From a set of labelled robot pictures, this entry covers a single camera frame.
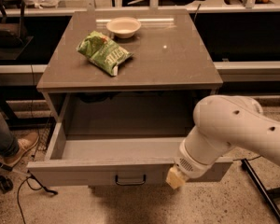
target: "desk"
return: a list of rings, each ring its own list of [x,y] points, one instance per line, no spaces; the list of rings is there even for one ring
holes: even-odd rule
[[[133,58],[111,77],[76,47],[93,30],[111,35],[105,24],[123,16],[142,27],[116,39]],[[45,160],[28,169],[45,186],[162,183],[193,127],[193,94],[221,85],[186,10],[76,12],[37,85],[57,124]],[[206,179],[229,165],[222,158]]]

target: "snack package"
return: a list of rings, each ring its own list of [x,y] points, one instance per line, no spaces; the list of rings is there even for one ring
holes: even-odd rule
[[[77,46],[77,52],[84,55],[91,63],[105,70],[110,76],[118,74],[121,63],[126,61],[132,54],[122,48],[108,36],[91,32]]]

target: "concrete floor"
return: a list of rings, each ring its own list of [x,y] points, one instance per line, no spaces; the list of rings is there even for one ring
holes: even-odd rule
[[[280,120],[280,100],[260,100],[265,115]],[[16,166],[26,172],[26,163],[44,157],[48,131],[39,130],[38,149],[30,151]],[[29,131],[15,132],[17,136]],[[227,156],[235,159],[256,157],[257,154],[236,148]],[[280,187],[280,168],[263,158],[250,162],[267,189]],[[14,188],[5,194],[0,190],[0,223],[24,223],[17,204],[17,192],[25,179],[23,175],[0,170],[9,177]],[[38,185],[34,180],[32,187]],[[172,190],[166,184],[140,187],[52,187],[58,195],[44,190],[21,186],[19,201],[28,224],[127,224],[127,223],[278,223],[260,196],[251,178],[234,161],[230,170],[217,183],[188,183]]]

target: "brown shoe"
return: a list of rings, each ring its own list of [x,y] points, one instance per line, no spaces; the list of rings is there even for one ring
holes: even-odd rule
[[[4,163],[11,167],[15,166],[21,160],[22,156],[37,144],[38,138],[37,132],[31,132],[19,139],[19,151],[13,156],[4,157]]]

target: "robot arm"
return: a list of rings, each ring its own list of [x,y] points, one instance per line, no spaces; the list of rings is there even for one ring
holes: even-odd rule
[[[172,188],[202,176],[217,158],[235,147],[256,152],[280,166],[280,122],[264,117],[256,100],[208,96],[195,106],[193,118],[195,127],[180,145],[167,176]]]

